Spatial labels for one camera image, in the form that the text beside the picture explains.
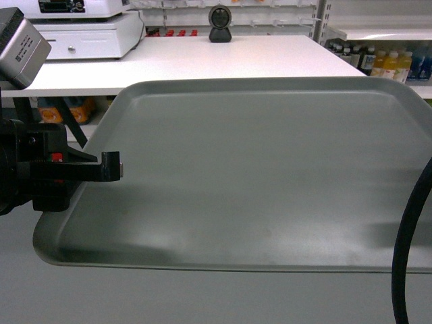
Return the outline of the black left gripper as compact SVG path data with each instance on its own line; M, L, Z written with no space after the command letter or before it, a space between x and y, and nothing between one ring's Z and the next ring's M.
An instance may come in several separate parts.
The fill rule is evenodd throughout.
M29 99L15 98L13 103L18 118L1 118L2 215L28 202L36 211L66 209L69 206L66 180L121 179L120 152L102 152L98 163L96 156L68 146L64 125L37 123Z

